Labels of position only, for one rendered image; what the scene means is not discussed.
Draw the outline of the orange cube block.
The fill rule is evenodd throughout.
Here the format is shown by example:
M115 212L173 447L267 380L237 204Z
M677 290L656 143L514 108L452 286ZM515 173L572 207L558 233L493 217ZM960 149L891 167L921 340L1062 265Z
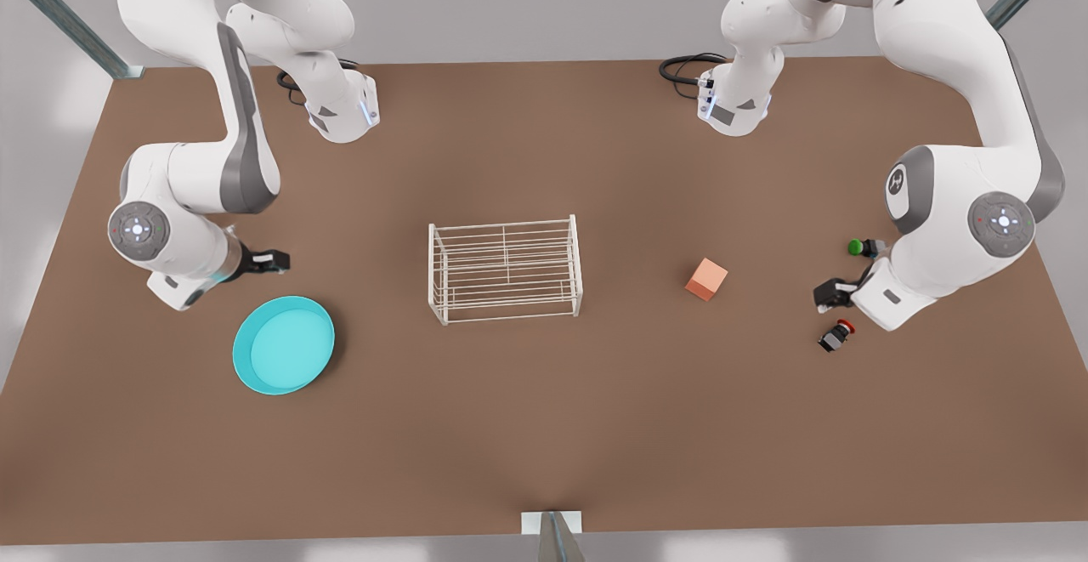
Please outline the orange cube block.
M710 301L722 286L724 279L729 275L729 271L714 263L708 258L703 258L697 267L685 283L685 290L703 299Z

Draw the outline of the cyan round plate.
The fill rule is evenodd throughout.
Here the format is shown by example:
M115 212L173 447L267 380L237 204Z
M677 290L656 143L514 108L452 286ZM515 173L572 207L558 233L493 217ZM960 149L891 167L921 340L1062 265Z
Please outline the cyan round plate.
M304 296L280 296L257 307L235 334L238 379L261 395L287 395L316 380L337 341L326 308Z

